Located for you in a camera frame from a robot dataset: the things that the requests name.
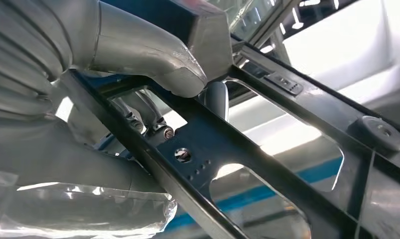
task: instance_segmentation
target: white wall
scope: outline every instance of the white wall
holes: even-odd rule
[[[391,65],[381,0],[360,0],[284,41],[297,70],[338,90]]]

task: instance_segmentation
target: black metal frame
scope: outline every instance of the black metal frame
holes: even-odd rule
[[[228,76],[315,126],[339,144],[345,159],[332,192],[317,191],[197,100],[172,95],[150,78],[126,77],[98,90],[76,71],[67,74],[64,81],[73,102],[85,104],[211,237],[248,238],[216,207],[209,194],[209,184],[219,168],[239,163],[304,212],[311,225],[312,238],[374,238],[374,233],[361,219],[368,201],[366,195],[371,190],[367,186],[370,172],[379,170],[400,184],[400,152],[387,154],[377,145],[359,141],[350,129],[365,115],[381,118],[399,131],[400,126],[267,57],[249,44],[240,49],[240,54],[251,62],[304,87],[299,95],[293,96],[237,66],[228,72]],[[109,96],[140,88],[153,91],[188,122],[174,138],[157,148],[126,124],[107,100]],[[179,148],[190,150],[193,159],[189,163],[175,159],[174,153]]]

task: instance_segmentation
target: screw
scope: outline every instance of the screw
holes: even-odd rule
[[[168,140],[173,137],[173,130],[172,128],[167,128],[163,132],[164,139]]]

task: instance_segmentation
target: blue stripe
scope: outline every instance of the blue stripe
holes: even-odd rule
[[[297,175],[307,183],[315,183],[337,175],[341,164],[342,157],[339,157],[299,171]],[[227,212],[274,196],[276,196],[276,193],[269,187],[258,186],[228,199],[221,200],[217,203],[217,206],[223,212]],[[171,231],[193,223],[195,223],[195,221],[188,214],[183,214],[174,218],[167,225],[166,231]]]

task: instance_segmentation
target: small hole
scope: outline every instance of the small hole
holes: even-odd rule
[[[175,158],[181,163],[191,161],[191,153],[186,148],[179,148],[175,151]]]
[[[387,137],[391,136],[392,133],[386,129],[385,127],[383,127],[383,125],[379,125],[377,126],[377,129],[380,130],[384,135],[386,135]]]

